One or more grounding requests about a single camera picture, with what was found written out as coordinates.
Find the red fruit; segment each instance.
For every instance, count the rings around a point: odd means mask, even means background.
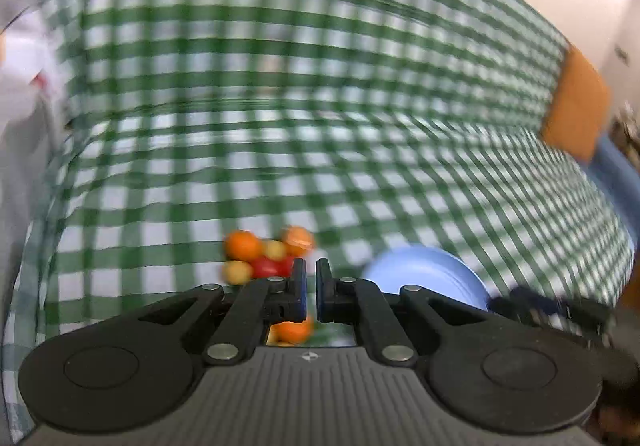
[[[279,275],[281,277],[285,277],[286,279],[288,279],[291,276],[291,270],[293,269],[293,261],[295,259],[296,258],[293,255],[287,255],[278,263],[278,268],[280,271]]]
[[[254,268],[254,279],[277,277],[280,274],[278,263],[268,259],[267,257],[255,259],[251,265]]]

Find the green and white checkered cloth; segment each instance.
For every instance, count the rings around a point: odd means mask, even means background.
[[[46,0],[74,136],[51,166],[2,347],[221,282],[234,229],[311,230],[338,275],[440,246],[492,293],[612,303],[633,251],[537,137],[566,41],[522,0]],[[335,343],[335,328],[316,343]]]

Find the circular black cover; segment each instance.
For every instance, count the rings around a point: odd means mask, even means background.
[[[602,380],[585,350],[520,325],[456,327],[431,359],[440,400],[483,428],[538,434],[581,423]]]
[[[134,428],[169,412],[190,387],[193,363],[162,327],[133,320],[124,331],[87,328],[44,342],[18,376],[34,418],[91,433]]]

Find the gray gripper base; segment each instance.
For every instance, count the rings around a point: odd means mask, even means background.
[[[379,365],[361,347],[259,347],[210,368],[193,395],[145,427],[75,435],[40,426],[24,446],[455,446],[598,443],[578,427],[503,436],[446,412],[412,370]]]

